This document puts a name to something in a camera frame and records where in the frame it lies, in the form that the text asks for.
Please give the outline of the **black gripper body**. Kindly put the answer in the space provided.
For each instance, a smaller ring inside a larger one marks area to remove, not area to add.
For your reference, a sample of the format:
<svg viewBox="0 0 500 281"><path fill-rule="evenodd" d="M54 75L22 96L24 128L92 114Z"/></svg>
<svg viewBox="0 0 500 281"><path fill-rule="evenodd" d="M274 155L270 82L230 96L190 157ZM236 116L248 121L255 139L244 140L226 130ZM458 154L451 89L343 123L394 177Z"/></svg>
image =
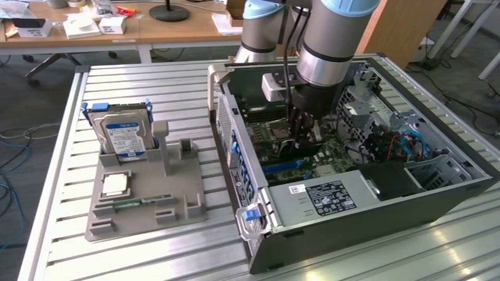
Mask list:
<svg viewBox="0 0 500 281"><path fill-rule="evenodd" d="M336 96L342 93L342 84L323 87L315 84L300 84L292 89L292 108L308 114L314 119L323 118L331 111Z"/></svg>

